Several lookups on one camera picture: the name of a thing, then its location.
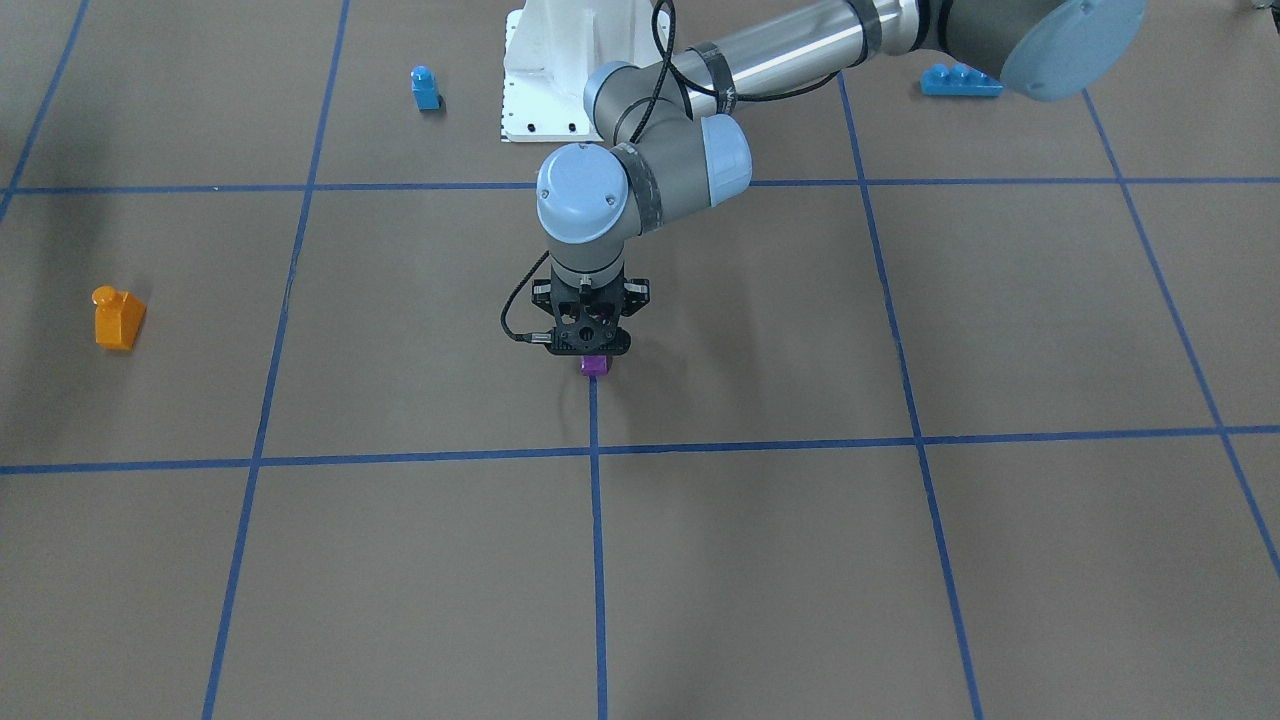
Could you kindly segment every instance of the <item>silver metal tube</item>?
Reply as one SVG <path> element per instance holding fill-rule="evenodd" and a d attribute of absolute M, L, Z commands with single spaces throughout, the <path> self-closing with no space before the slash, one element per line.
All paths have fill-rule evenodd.
<path fill-rule="evenodd" d="M 881 47 L 900 55 L 911 50 L 920 23 L 918 0 L 867 0 L 879 15 Z M 819 0 L 716 41 L 733 74 L 739 95 L 773 95 L 847 68 L 863 56 L 864 23 L 849 0 Z M 701 55 L 687 50 L 672 59 L 685 77 L 710 88 Z M 689 91 L 694 117 L 716 113 L 716 99 Z"/>

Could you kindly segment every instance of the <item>purple block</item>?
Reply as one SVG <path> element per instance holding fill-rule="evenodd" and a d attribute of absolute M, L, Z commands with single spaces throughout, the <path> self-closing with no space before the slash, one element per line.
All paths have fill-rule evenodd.
<path fill-rule="evenodd" d="M 582 374 L 589 378 L 603 378 L 609 374 L 609 357 L 607 355 L 584 355 Z"/>

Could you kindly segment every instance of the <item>gray floor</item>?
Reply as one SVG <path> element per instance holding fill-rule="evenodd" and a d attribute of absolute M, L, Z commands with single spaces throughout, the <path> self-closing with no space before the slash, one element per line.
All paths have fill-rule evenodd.
<path fill-rule="evenodd" d="M 589 383 L 497 325 L 513 5 L 0 1 L 0 717 L 1280 716 L 1267 13 L 742 111 Z"/>

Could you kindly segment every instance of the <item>white mounting plate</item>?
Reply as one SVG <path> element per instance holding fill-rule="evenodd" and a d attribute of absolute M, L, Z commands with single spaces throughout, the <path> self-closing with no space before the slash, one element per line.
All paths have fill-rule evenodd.
<path fill-rule="evenodd" d="M 529 0 L 525 9 L 507 15 L 503 142 L 600 141 L 582 110 L 586 78 L 612 60 L 645 67 L 662 59 L 649 28 L 653 6 L 649 0 L 634 1 L 632 5 L 618 0 Z M 559 14 L 548 20 L 549 8 L 541 5 L 557 3 Z M 536 14 L 526 18 L 530 12 Z M 605 13 L 613 17 L 603 18 Z M 658 27 L 666 37 L 671 27 L 667 13 L 659 13 Z M 511 47 L 517 35 L 520 56 L 513 58 Z"/>

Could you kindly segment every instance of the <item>black object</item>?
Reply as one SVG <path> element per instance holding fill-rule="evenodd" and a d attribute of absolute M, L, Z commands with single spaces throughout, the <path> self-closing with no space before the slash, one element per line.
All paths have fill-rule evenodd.
<path fill-rule="evenodd" d="M 552 355 L 622 355 L 631 348 L 631 336 L 618 320 L 649 304 L 649 281 L 620 273 L 604 287 L 573 287 L 552 273 L 549 281 L 534 283 L 532 301 L 556 318 L 547 346 Z"/>

